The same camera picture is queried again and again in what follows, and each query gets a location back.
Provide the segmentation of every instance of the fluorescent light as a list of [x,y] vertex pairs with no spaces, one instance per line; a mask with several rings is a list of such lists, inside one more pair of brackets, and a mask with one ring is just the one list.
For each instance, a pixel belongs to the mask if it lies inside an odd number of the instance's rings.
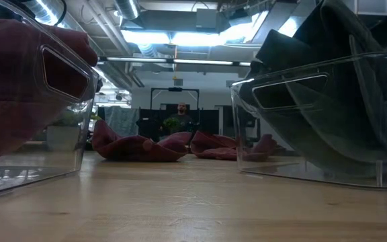
[[237,24],[235,26],[231,26],[229,29],[221,32],[220,37],[225,42],[229,40],[238,40],[241,38],[244,38],[244,43],[251,41],[255,34],[258,32],[267,15],[268,11],[256,13],[251,17],[251,23]]
[[107,61],[126,61],[133,63],[166,63],[164,58],[107,57]]
[[[46,4],[43,3],[42,0],[36,0],[36,2],[38,4],[40,4],[40,6],[46,11],[48,17],[50,18],[50,20],[47,18],[47,17],[37,17],[36,20],[38,22],[40,22],[41,24],[47,24],[47,25],[54,25],[55,23],[58,22],[59,18],[56,17],[52,10],[50,10],[50,8],[47,7]],[[58,24],[58,27],[61,27],[61,28],[67,28],[64,24],[60,23]]]
[[295,34],[297,27],[294,18],[290,17],[286,23],[280,27],[279,33],[292,37]]
[[246,31],[252,28],[252,23],[237,24],[220,33],[220,37],[226,41],[244,38]]
[[116,94],[117,92],[123,93],[123,94],[130,94],[128,90],[123,89],[101,89],[99,92],[102,92],[104,94]]
[[131,108],[131,105],[128,105],[127,103],[103,103],[103,102],[97,102],[97,103],[94,103],[94,104],[98,105],[98,106],[103,106],[103,107],[119,106],[121,108]]
[[252,41],[253,37],[255,37],[259,28],[262,26],[262,23],[265,21],[265,18],[267,17],[267,15],[268,15],[268,11],[263,11],[262,13],[257,13],[252,16],[253,26],[251,28],[251,31],[248,34],[246,34],[244,43],[248,41]]
[[218,34],[178,32],[174,35],[173,44],[180,46],[217,46],[225,44],[226,40]]
[[122,30],[124,38],[129,43],[135,44],[169,44],[169,38],[163,32],[134,32]]
[[232,61],[174,59],[178,64],[232,65]]

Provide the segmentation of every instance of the dark green fabric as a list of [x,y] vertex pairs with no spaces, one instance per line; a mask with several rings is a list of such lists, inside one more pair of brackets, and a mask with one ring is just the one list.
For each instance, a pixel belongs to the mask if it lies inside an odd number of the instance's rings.
[[[317,167],[331,173],[372,176],[377,161],[387,162],[387,106],[383,94],[387,83],[373,78],[380,68],[384,71],[378,77],[387,80],[387,64],[371,66],[359,60],[290,69],[379,51],[380,45],[350,9],[340,0],[324,0],[293,38],[270,31],[256,56],[262,63],[251,65],[251,75],[263,76],[243,84],[239,95],[257,107],[270,126]],[[252,95],[255,87],[275,79],[290,80],[315,73],[326,73],[326,83],[317,79],[293,81],[257,88],[256,99]],[[292,111],[283,111],[282,107],[290,105]]]

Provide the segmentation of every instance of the ceiling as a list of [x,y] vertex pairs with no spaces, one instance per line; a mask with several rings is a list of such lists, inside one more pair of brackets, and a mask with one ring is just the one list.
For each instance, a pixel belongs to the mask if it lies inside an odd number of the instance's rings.
[[[62,11],[60,0],[39,1],[50,6],[55,15],[58,15]],[[90,43],[99,56],[122,57],[145,55],[144,51],[140,50],[137,44],[127,43],[125,41],[120,30],[127,29],[128,24],[131,22],[124,19],[122,25],[120,25],[120,17],[115,14],[117,9],[114,0],[66,0],[66,2],[68,14],[64,20],[69,24],[70,28],[88,33]],[[132,22],[141,20],[141,16],[146,13],[145,11],[152,16],[153,13],[160,13],[160,15],[155,14],[155,16],[161,16],[162,18],[162,13],[174,13],[169,11],[178,11],[178,13],[182,11],[182,14],[187,13],[186,16],[188,16],[199,9],[201,11],[203,9],[215,9],[217,12],[215,14],[225,15],[226,21],[231,18],[227,16],[233,14],[233,9],[237,8],[244,7],[249,17],[256,13],[266,12],[267,14],[264,15],[265,20],[259,22],[257,26],[258,30],[255,32],[256,34],[247,43],[243,43],[243,41],[227,42],[227,44],[215,46],[177,46],[177,48],[168,44],[151,44],[154,50],[156,50],[155,54],[158,54],[156,57],[161,58],[173,58],[177,56],[177,58],[196,60],[250,62],[254,59],[256,52],[259,50],[271,29],[292,35],[314,9],[316,0],[207,0],[196,2],[189,0],[138,0],[138,4],[141,8],[141,13]],[[100,15],[99,8],[103,10],[101,13],[104,13],[106,17]],[[198,27],[198,13],[196,13],[196,18]],[[160,23],[165,23],[165,21],[172,26],[171,28],[186,24],[183,18],[157,19],[157,22]],[[240,29],[239,31],[251,32],[252,27]],[[241,79],[249,70],[248,67],[181,64],[174,66],[170,64],[156,65],[151,63],[131,65],[114,61],[111,63],[106,62],[104,66],[98,67],[105,73],[106,77],[108,77],[107,79],[110,80],[110,82],[105,83],[104,88],[114,88],[111,84],[114,83],[116,87],[127,90],[143,87],[172,87],[172,78],[174,76],[185,80],[183,87],[206,87],[209,89],[226,90],[226,81]]]

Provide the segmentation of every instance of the red fabric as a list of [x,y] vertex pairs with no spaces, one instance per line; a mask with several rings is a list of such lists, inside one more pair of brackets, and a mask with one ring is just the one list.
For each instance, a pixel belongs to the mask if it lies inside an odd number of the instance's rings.
[[190,133],[182,132],[154,143],[143,136],[121,137],[103,120],[95,123],[92,145],[102,157],[117,161],[176,161],[187,154]]
[[[90,49],[84,33],[53,26],[46,28],[90,65],[96,64],[97,55]],[[0,156],[19,148],[70,105],[38,88],[44,82],[40,65],[43,58],[40,47],[43,44],[64,54],[63,48],[37,29],[16,20],[0,19]],[[56,86],[64,86],[63,83],[68,80],[70,83],[82,83],[76,79],[78,75],[74,75],[71,68],[53,60],[46,59],[46,70],[53,74]],[[65,89],[78,93],[85,87],[75,84]],[[92,97],[93,92],[86,93],[83,99]]]
[[[243,151],[243,159],[249,161],[264,161],[274,151],[277,142],[272,135],[265,134],[250,151]],[[237,142],[225,136],[196,132],[191,141],[191,151],[204,159],[237,160]]]

